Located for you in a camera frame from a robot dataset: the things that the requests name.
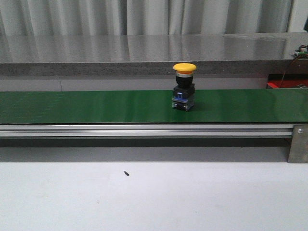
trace green belt surface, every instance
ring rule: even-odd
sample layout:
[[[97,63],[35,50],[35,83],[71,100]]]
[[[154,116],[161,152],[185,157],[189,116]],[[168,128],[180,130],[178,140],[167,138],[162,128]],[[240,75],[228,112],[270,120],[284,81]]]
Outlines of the green belt surface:
[[[171,90],[0,92],[0,124],[300,123],[308,90],[197,90],[188,112]]]

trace wire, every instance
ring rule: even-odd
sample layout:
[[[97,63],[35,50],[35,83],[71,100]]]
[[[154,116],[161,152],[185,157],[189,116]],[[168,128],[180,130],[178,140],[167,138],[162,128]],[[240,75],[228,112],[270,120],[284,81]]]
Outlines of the wire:
[[[282,75],[282,78],[281,78],[281,82],[280,82],[279,88],[282,87],[282,83],[283,83],[283,80],[284,80],[285,73],[287,72],[287,70],[289,69],[289,67],[290,67],[293,63],[295,63],[295,61],[297,61],[298,59],[303,58],[303,56],[305,57],[306,55],[299,55],[299,56],[297,56],[296,58],[294,58],[294,59],[288,64],[288,66],[286,67],[285,71],[283,72],[283,75]]]

